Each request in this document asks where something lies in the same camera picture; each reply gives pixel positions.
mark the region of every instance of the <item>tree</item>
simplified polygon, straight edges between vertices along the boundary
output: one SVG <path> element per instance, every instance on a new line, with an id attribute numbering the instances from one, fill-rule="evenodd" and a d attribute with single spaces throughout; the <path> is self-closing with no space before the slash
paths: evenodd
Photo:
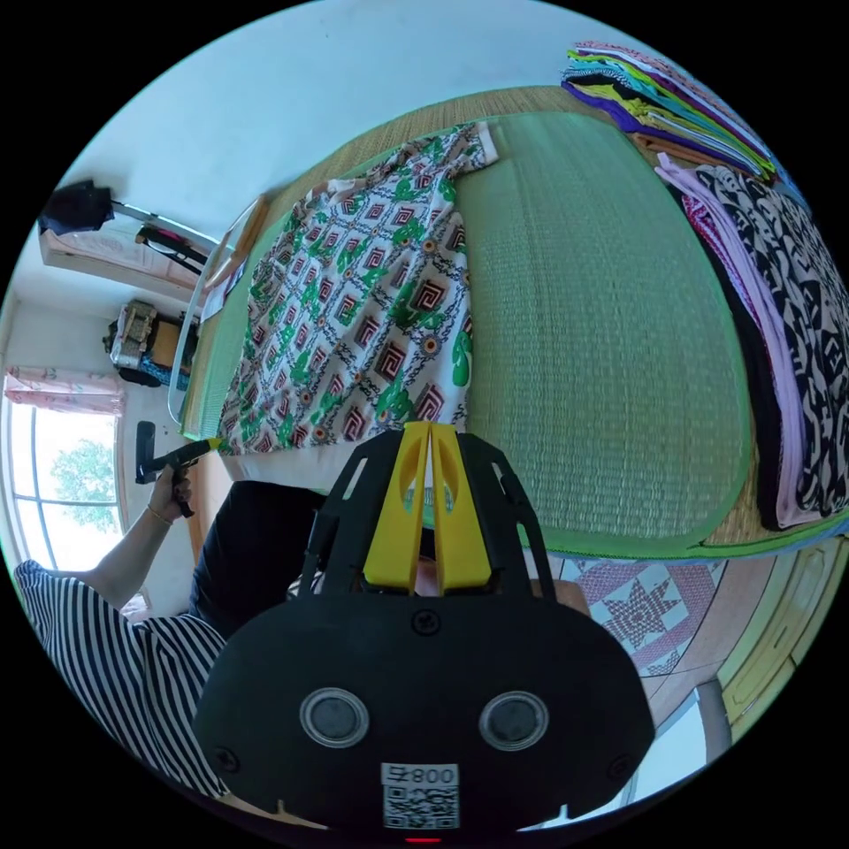
<path id="1" fill-rule="evenodd" d="M 63 501 L 114 501 L 115 465 L 111 450 L 92 440 L 80 440 L 69 451 L 59 452 L 50 475 Z M 78 524 L 94 525 L 98 531 L 115 530 L 112 507 L 70 507 L 65 514 Z"/>

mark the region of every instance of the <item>folded clothes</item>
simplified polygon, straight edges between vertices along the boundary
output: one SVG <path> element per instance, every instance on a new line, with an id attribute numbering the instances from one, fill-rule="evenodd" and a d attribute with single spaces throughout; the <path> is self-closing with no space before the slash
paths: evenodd
<path id="1" fill-rule="evenodd" d="M 719 134 L 730 141 L 737 142 L 757 154 L 764 162 L 769 161 L 763 142 L 748 133 L 735 122 L 717 114 L 710 107 L 699 103 L 674 83 L 662 85 L 650 75 L 624 61 L 611 62 L 604 57 L 588 57 L 593 61 L 581 59 L 580 64 L 564 72 L 564 79 L 581 86 L 612 83 L 620 94 L 630 92 L 649 105 L 664 109 L 678 117 L 687 119 L 708 133 Z"/>
<path id="2" fill-rule="evenodd" d="M 711 218 L 708 207 L 671 184 L 667 188 L 687 216 L 707 259 L 713 265 L 734 320 L 743 361 L 746 364 L 749 397 L 754 415 L 758 455 L 755 498 L 758 512 L 765 528 L 780 531 L 776 505 L 782 463 L 781 410 L 776 398 L 776 376 L 769 359 L 761 318 L 723 245 L 722 235 Z"/>
<path id="3" fill-rule="evenodd" d="M 796 502 L 832 516 L 849 507 L 849 290 L 792 199 L 721 166 L 696 175 L 734 220 L 784 322 L 805 417 Z"/>
<path id="4" fill-rule="evenodd" d="M 760 321 L 781 410 L 780 528 L 849 506 L 849 293 L 807 214 L 724 166 L 655 169 L 701 201 Z"/>
<path id="5" fill-rule="evenodd" d="M 472 325 L 454 180 L 498 159 L 486 123 L 411 141 L 299 201 L 254 271 L 218 432 L 229 455 L 465 426 Z"/>
<path id="6" fill-rule="evenodd" d="M 674 141 L 677 144 L 682 143 L 682 136 L 680 134 L 674 134 L 667 130 L 656 129 L 653 126 L 641 124 L 636 118 L 634 118 L 633 115 L 615 101 L 610 101 L 603 97 L 593 97 L 592 95 L 588 95 L 585 91 L 581 91 L 579 87 L 573 86 L 567 81 L 564 81 L 562 86 L 573 97 L 576 97 L 582 103 L 586 103 L 588 106 L 592 106 L 595 109 L 604 110 L 616 122 L 616 125 L 623 133 L 642 133 L 645 135 L 652 135 L 656 138 L 665 139 L 669 142 Z M 738 168 L 740 171 L 752 174 L 755 173 L 752 165 L 749 165 L 736 157 L 728 156 L 724 151 L 717 149 L 715 146 L 709 147 L 700 141 L 687 141 L 687 145 L 693 150 L 698 150 L 708 156 L 715 157 L 727 165 Z"/>
<path id="7" fill-rule="evenodd" d="M 763 336 L 774 379 L 776 401 L 781 411 L 782 459 L 777 485 L 777 529 L 819 518 L 816 514 L 811 515 L 799 510 L 796 505 L 796 485 L 802 474 L 804 455 L 802 408 L 793 374 L 791 352 L 784 342 L 783 322 L 777 307 L 770 297 L 757 266 L 746 253 L 734 221 L 717 199 L 699 182 L 696 172 L 677 167 L 665 154 L 660 154 L 658 158 L 661 164 L 655 169 L 657 173 L 685 195 L 701 201 L 709 213 L 714 238 L 723 247 L 721 256 L 723 264 L 731 270 L 738 284 L 745 289 L 747 301 L 751 305 Z M 764 526 L 769 526 L 770 516 L 771 514 L 761 515 Z"/>
<path id="8" fill-rule="evenodd" d="M 577 42 L 569 51 L 569 57 L 569 67 L 563 72 L 564 80 L 584 75 L 586 72 L 598 73 L 600 69 L 606 69 L 604 73 L 610 78 L 617 79 L 621 84 L 670 111 L 675 111 L 670 108 L 673 102 L 687 105 L 700 113 L 704 119 L 724 127 L 758 157 L 769 162 L 783 184 L 784 191 L 810 214 L 810 208 L 799 187 L 760 136 L 721 97 L 695 80 L 684 69 L 659 57 L 647 56 L 639 50 L 591 40 Z"/>
<path id="9" fill-rule="evenodd" d="M 634 144 L 643 150 L 648 150 L 651 153 L 660 154 L 666 153 L 676 159 L 683 159 L 685 162 L 693 162 L 696 165 L 722 165 L 722 159 L 712 157 L 710 154 L 702 153 L 700 150 L 688 148 L 683 144 L 678 144 L 676 141 L 661 139 L 645 133 L 630 133 L 629 138 Z"/>
<path id="10" fill-rule="evenodd" d="M 639 95 L 621 90 L 617 84 L 585 85 L 572 80 L 569 80 L 569 83 L 590 96 L 600 98 L 602 102 L 616 103 L 646 129 L 664 130 L 676 136 L 682 144 L 696 142 L 722 154 L 727 161 L 745 164 L 751 173 L 758 174 L 765 180 L 772 180 L 775 173 L 772 166 L 732 136 L 708 131 L 660 107 L 653 107 L 642 101 Z"/>

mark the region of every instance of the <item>black and white patterned fabric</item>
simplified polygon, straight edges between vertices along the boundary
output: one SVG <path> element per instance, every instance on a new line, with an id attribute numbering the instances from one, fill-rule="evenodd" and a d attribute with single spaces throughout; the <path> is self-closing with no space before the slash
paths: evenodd
<path id="1" fill-rule="evenodd" d="M 44 651 L 103 729 L 173 781 L 226 795 L 192 730 L 224 639 L 193 616 L 131 623 L 90 586 L 35 562 L 22 563 L 15 579 Z"/>
<path id="2" fill-rule="evenodd" d="M 797 503 L 832 516 L 849 507 L 849 292 L 791 198 L 721 165 L 696 174 L 734 221 L 784 322 L 806 440 Z"/>

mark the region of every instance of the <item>pink curtain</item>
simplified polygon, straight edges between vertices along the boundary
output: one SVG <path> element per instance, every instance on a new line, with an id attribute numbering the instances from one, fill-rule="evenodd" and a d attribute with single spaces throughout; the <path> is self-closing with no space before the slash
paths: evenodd
<path id="1" fill-rule="evenodd" d="M 124 387 L 111 374 L 16 365 L 6 369 L 3 394 L 13 404 L 54 412 L 124 415 Z"/>

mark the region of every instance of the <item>person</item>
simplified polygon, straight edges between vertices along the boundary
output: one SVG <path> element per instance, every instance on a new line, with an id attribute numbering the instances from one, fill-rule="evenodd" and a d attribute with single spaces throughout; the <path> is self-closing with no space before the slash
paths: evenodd
<path id="1" fill-rule="evenodd" d="M 191 498 L 166 469 L 148 507 L 90 571 L 57 572 L 27 561 L 15 570 L 27 617 L 65 684 L 110 736 L 170 783 L 284 822 L 236 799 L 203 757 L 192 719 L 212 664 L 243 624 L 298 591 L 313 516 L 325 497 L 257 481 L 233 483 L 203 543 L 188 610 L 131 623 L 136 595 L 168 531 Z M 422 536 L 416 592 L 438 593 L 433 531 Z M 320 592 L 319 573 L 313 591 Z M 589 611 L 580 589 L 556 581 L 558 600 Z"/>

